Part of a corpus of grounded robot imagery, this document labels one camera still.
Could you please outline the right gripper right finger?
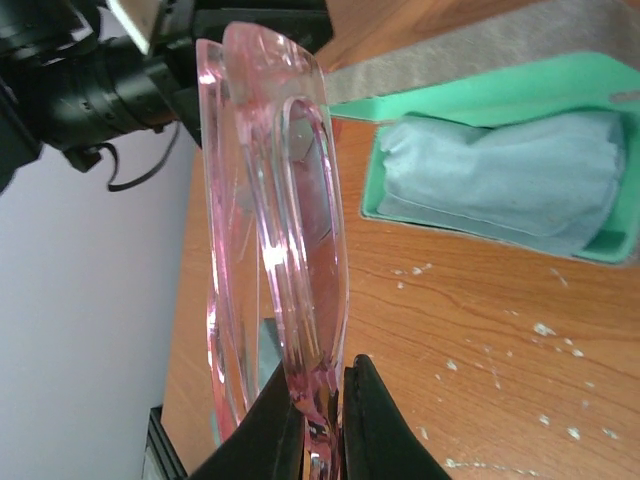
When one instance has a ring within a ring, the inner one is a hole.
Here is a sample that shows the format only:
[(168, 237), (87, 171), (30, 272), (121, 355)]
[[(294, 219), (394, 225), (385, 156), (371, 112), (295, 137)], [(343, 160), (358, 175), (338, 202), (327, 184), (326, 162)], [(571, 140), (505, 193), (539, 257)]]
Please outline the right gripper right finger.
[(344, 373), (344, 479), (447, 479), (416, 438), (372, 359), (359, 354)]

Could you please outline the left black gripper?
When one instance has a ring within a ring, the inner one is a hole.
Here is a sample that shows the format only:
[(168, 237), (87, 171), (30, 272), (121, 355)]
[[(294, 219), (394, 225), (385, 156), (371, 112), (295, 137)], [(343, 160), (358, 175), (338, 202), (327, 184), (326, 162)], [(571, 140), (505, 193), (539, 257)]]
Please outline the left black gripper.
[(310, 52), (330, 41), (324, 1), (5, 1), (1, 5), (1, 169), (45, 146), (79, 171), (108, 141), (181, 122), (200, 135), (195, 43), (256, 23)]

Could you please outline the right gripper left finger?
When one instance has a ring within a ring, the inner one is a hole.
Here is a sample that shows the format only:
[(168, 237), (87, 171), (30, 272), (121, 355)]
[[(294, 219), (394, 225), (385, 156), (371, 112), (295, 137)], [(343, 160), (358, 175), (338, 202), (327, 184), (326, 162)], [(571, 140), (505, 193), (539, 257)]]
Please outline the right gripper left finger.
[(234, 433), (191, 480), (292, 480), (303, 473), (304, 418), (278, 366)]

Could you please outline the red transparent glasses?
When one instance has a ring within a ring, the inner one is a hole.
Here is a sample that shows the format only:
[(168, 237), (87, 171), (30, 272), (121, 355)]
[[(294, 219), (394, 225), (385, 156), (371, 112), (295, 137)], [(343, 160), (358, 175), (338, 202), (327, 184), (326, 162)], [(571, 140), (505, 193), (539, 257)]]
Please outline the red transparent glasses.
[(261, 391), (261, 296), (271, 297), (290, 399), (314, 479), (341, 468), (338, 399), (349, 286), (323, 72), (267, 27), (196, 43), (211, 274), (208, 362), (228, 439)]

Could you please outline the blue cleaning cloth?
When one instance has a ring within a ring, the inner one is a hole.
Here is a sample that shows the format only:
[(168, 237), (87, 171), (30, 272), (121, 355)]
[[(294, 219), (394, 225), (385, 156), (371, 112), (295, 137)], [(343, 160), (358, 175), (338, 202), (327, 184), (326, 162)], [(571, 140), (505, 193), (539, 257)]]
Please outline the blue cleaning cloth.
[(495, 129), (405, 117), (380, 149), (380, 214), (558, 256), (595, 238), (626, 163), (622, 118), (608, 111)]

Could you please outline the grey green-lined glasses case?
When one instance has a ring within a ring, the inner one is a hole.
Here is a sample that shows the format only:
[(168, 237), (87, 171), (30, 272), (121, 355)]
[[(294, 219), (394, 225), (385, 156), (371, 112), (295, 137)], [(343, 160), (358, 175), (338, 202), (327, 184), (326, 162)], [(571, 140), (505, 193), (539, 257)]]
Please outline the grey green-lined glasses case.
[(639, 259), (639, 11), (623, 1), (543, 1), (335, 71), (331, 114), (384, 126), (413, 114), (497, 127), (578, 111), (622, 120), (626, 169), (576, 258)]

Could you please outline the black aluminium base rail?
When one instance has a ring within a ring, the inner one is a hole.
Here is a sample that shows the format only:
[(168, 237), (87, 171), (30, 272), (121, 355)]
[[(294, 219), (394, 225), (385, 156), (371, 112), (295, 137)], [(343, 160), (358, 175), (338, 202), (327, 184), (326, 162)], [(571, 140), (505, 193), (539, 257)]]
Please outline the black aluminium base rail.
[(162, 407), (150, 409), (142, 480), (183, 480), (188, 477), (162, 423)]

